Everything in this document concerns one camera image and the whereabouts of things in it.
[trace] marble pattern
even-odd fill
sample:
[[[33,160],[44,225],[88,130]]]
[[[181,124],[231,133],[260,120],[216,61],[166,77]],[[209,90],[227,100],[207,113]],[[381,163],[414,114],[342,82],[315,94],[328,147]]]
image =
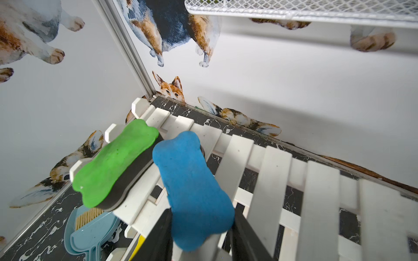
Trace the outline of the marble pattern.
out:
[[[69,187],[47,211],[6,251],[0,261],[83,261],[85,255],[73,256],[64,247],[64,230],[73,209],[81,206],[81,194]],[[123,236],[126,224],[120,222],[112,237],[102,245],[102,261],[116,247],[128,247],[131,239]]]

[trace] dog face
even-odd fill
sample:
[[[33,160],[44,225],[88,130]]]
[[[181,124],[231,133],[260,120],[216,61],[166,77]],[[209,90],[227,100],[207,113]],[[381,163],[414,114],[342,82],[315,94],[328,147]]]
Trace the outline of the dog face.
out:
[[[161,93],[172,99],[184,103],[183,88],[181,87],[180,78],[176,76],[171,84],[166,83],[158,74],[153,72],[154,78],[161,88]]]

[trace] white wire mesh shelf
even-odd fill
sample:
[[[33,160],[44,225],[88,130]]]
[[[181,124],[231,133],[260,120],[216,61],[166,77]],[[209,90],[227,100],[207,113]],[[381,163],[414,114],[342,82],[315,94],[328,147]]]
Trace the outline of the white wire mesh shelf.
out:
[[[417,0],[185,0],[195,15],[418,28]]]

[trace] corgi illustration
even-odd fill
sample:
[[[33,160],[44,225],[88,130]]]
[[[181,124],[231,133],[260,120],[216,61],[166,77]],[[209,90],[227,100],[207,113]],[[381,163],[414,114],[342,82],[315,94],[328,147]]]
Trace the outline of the corgi illustration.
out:
[[[221,30],[218,16],[191,15],[184,0],[117,0],[122,14],[150,55],[164,66],[163,52],[193,39],[197,53],[204,54],[202,67],[208,67]]]
[[[158,74],[153,72],[154,78],[161,88],[161,94],[175,99],[185,105],[183,88],[181,87],[180,78],[176,76],[171,84],[166,83]]]
[[[263,133],[273,138],[277,137],[282,132],[280,127],[276,125],[256,121],[243,114],[242,112],[234,109],[222,109],[221,107],[211,103],[208,99],[202,96],[199,96],[197,99],[199,100],[199,103],[202,105],[205,111],[223,119],[229,120],[229,122],[232,125],[242,125],[244,127],[255,130],[259,133]]]
[[[311,22],[250,18],[255,23],[272,23],[289,30],[308,26]],[[375,52],[391,47],[396,41],[393,28],[351,25],[350,46],[361,52]]]
[[[83,145],[53,167],[50,177],[17,196],[9,203],[9,207],[21,208],[50,200],[68,182],[70,168],[80,159],[93,157],[102,148],[103,140],[101,131],[93,132]]]
[[[352,25],[350,45],[361,52],[385,50],[395,44],[393,28]]]
[[[274,20],[274,19],[257,19],[257,18],[250,18],[251,21],[255,23],[272,23],[275,25],[280,25],[289,30],[296,30],[300,28],[304,28],[310,25],[311,22],[303,22],[303,21],[293,21],[293,20]]]
[[[27,53],[57,64],[64,51],[49,46],[58,35],[59,24],[71,31],[84,27],[84,21],[61,8],[60,0],[0,1],[0,64],[20,60]],[[0,83],[7,81],[13,69],[0,69]]]

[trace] bone-shaped sponge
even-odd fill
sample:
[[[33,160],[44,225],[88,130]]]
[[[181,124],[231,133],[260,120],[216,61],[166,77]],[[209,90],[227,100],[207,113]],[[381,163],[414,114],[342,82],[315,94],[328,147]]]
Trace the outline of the bone-shaped sponge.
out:
[[[207,167],[194,132],[155,145],[153,160],[173,212],[171,234],[181,249],[193,251],[211,234],[232,227],[234,207]]]

